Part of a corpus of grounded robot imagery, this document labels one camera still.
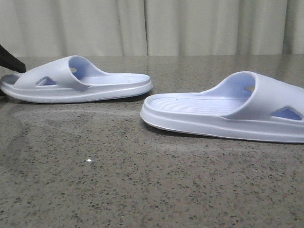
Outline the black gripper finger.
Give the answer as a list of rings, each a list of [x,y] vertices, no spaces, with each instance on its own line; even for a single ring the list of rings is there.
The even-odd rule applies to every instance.
[[[26,72],[25,64],[14,57],[2,45],[0,45],[0,66],[19,73]]]

